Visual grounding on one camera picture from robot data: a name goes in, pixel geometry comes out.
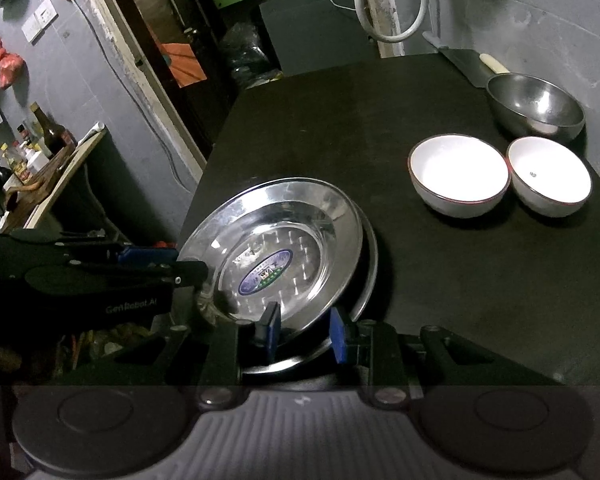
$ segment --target grey ribbed surface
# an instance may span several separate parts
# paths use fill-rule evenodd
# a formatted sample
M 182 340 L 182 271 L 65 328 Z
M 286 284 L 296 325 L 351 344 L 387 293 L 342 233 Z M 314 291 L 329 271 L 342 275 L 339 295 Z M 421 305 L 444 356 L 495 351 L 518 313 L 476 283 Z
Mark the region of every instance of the grey ribbed surface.
M 55 477 L 34 473 L 29 480 Z M 478 480 L 419 437 L 409 419 L 355 392 L 253 392 L 206 413 L 165 460 L 127 480 Z M 577 480 L 566 470 L 547 480 Z

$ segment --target red plastic bag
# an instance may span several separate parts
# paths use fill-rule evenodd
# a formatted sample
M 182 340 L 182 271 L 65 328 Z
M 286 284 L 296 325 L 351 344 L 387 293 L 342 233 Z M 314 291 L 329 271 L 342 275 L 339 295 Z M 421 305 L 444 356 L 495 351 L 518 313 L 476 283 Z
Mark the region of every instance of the red plastic bag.
M 23 65 L 24 60 L 7 52 L 0 39 L 0 90 L 6 90 L 16 81 Z

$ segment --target cream-colored handle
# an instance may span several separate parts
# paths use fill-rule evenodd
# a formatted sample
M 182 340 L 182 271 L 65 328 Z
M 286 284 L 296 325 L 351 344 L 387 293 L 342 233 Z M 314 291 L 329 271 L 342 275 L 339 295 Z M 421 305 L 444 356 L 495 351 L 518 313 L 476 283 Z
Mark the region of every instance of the cream-colored handle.
M 480 61 L 491 68 L 496 74 L 508 74 L 509 70 L 501 62 L 489 54 L 480 54 Z

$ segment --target oval sticker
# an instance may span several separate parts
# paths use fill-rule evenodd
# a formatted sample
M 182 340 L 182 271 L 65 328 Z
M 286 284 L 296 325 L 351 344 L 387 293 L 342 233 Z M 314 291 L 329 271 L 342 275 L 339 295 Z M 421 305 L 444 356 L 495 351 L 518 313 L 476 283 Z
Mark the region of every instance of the oval sticker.
M 240 295 L 248 296 L 271 285 L 289 266 L 292 257 L 289 249 L 281 249 L 267 256 L 242 279 L 238 287 Z

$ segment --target screw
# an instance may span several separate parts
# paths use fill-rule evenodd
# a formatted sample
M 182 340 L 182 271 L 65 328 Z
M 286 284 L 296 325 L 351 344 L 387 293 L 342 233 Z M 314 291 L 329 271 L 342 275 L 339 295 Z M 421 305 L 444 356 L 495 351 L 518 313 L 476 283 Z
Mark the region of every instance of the screw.
M 200 400 L 207 406 L 221 406 L 231 402 L 234 394 L 224 386 L 212 386 L 200 394 Z
M 376 400 L 382 404 L 400 404 L 407 398 L 407 394 L 400 388 L 382 388 L 375 393 Z

